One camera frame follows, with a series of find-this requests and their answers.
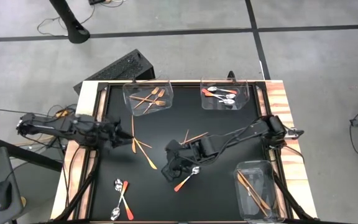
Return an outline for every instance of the orange spoon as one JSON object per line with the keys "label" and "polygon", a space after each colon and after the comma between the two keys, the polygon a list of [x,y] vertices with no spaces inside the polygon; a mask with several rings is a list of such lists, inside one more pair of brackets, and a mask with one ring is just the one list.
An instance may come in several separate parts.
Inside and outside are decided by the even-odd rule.
{"label": "orange spoon", "polygon": [[179,189],[183,186],[183,184],[186,183],[186,181],[192,176],[192,175],[195,175],[195,174],[198,174],[200,172],[200,167],[193,167],[193,169],[191,170],[191,174],[186,177],[185,180],[183,180],[180,184],[178,184],[175,188],[174,188],[174,191],[175,192],[178,192]]}
{"label": "orange spoon", "polygon": [[203,89],[202,92],[203,92],[206,96],[214,96],[214,94],[211,93],[210,91],[208,91],[207,89]]}
{"label": "orange spoon", "polygon": [[122,200],[124,201],[124,205],[125,205],[125,210],[127,211],[127,216],[129,220],[133,220],[134,219],[134,214],[132,214],[131,210],[129,209],[129,206],[127,204],[127,201],[124,198],[124,192],[128,187],[128,181],[124,181],[124,186],[122,187],[122,191],[121,191],[121,197]]}

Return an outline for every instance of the black cable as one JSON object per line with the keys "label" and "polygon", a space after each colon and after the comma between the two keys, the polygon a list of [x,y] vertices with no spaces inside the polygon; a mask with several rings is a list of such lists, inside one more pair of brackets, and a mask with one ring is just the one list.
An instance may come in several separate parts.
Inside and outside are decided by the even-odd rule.
{"label": "black cable", "polygon": [[[73,165],[73,161],[75,158],[75,155],[77,154],[78,150],[80,149],[80,146],[78,146],[78,148],[75,150],[73,157],[71,158],[70,161],[70,165],[68,166],[68,185],[67,185],[67,195],[68,195],[68,191],[70,189],[70,176],[71,176],[71,165]],[[66,204],[69,203],[69,198],[66,198]]]}
{"label": "black cable", "polygon": [[291,150],[292,152],[294,152],[298,156],[302,157],[303,163],[305,163],[305,158],[303,157],[302,153],[298,152],[297,150],[295,150],[294,148],[292,148],[290,146],[284,146],[284,147],[288,148],[289,150]]}
{"label": "black cable", "polygon": [[24,163],[18,165],[17,167],[13,168],[13,170],[6,176],[5,180],[7,180],[7,178],[8,178],[11,174],[13,174],[13,172],[14,172],[17,168],[19,168],[19,167],[21,167],[21,166],[23,166],[23,165],[26,165],[26,164],[28,164],[28,163],[29,163],[29,162],[24,162]]}
{"label": "black cable", "polygon": [[[5,110],[5,109],[0,109],[0,111],[12,112],[12,113],[22,113],[22,114],[32,113],[32,112],[26,112],[26,111],[14,111],[14,110]],[[40,116],[48,116],[48,115],[42,114],[42,113],[33,113],[33,114],[40,115]]]}
{"label": "black cable", "polygon": [[354,146],[353,137],[352,137],[352,121],[354,121],[357,117],[358,117],[358,113],[354,116],[353,119],[350,120],[351,123],[349,125],[349,136],[350,136],[350,139],[351,139],[353,150],[358,154],[358,151],[357,151],[356,147]]}
{"label": "black cable", "polygon": [[101,3],[101,6],[104,6],[104,7],[119,7],[121,6],[122,4],[124,4],[124,0],[122,0],[117,6],[108,6],[108,4],[111,4],[112,2],[114,1],[110,1],[109,3]]}
{"label": "black cable", "polygon": [[[51,112],[51,110],[52,110],[54,107],[56,107],[56,106],[59,106],[59,107],[61,107],[61,109],[63,109],[63,107],[60,106],[60,105],[53,105],[53,106],[51,106],[51,107],[49,108],[49,110],[48,110],[48,113],[47,113],[47,116],[48,116],[48,117],[50,116],[49,113]],[[41,135],[36,139],[36,141],[39,141],[43,135],[44,135],[44,134],[41,134]]]}
{"label": "black cable", "polygon": [[[60,150],[63,150],[63,147],[62,147],[62,144],[60,142],[60,138],[57,138],[58,141],[59,141],[59,145],[60,145]],[[65,187],[66,187],[66,207],[68,206],[68,201],[69,201],[69,198],[68,198],[68,185],[67,185],[67,177],[66,177],[66,169],[65,169],[65,161],[62,162],[62,168],[63,168],[63,176],[65,178]]]}
{"label": "black cable", "polygon": [[35,139],[28,138],[28,137],[26,137],[26,136],[23,135],[23,134],[21,134],[21,136],[22,136],[23,138],[27,139],[27,140],[34,141],[34,142],[36,142],[36,143],[38,143],[38,144],[41,144],[41,145],[43,145],[43,146],[48,146],[48,147],[52,147],[52,148],[55,148],[55,149],[59,149],[59,148],[57,148],[57,147],[55,147],[55,146],[49,146],[49,145],[44,144],[44,143],[42,143],[42,142],[40,142],[40,141],[37,141],[37,140],[35,140]]}
{"label": "black cable", "polygon": [[198,165],[198,166],[210,165],[210,164],[214,163],[214,162],[218,159],[218,157],[224,152],[224,150],[227,148],[227,145],[230,144],[231,141],[237,139],[238,136],[240,136],[240,135],[243,134],[245,131],[247,131],[248,128],[249,128],[251,125],[253,125],[256,121],[258,121],[259,119],[260,119],[260,118],[257,118],[257,119],[255,119],[255,120],[253,120],[253,122],[251,122],[251,123],[250,123],[248,126],[246,126],[243,130],[239,131],[237,134],[235,134],[233,137],[231,137],[229,140],[227,140],[227,141],[223,144],[223,146],[221,147],[221,149],[219,150],[219,152],[218,152],[218,154],[216,155],[216,157],[210,158],[210,159],[212,159],[212,160],[209,161],[209,162],[208,162],[208,160],[210,160],[210,159],[206,159],[206,160],[204,160],[204,161],[197,162],[197,161],[194,161],[193,159],[189,159],[189,158],[184,157],[184,156],[179,156],[179,157],[182,158],[182,159],[186,159],[186,160],[188,160],[188,161],[190,161],[190,162],[192,162],[192,163],[194,163],[194,164],[196,164],[196,165]]}

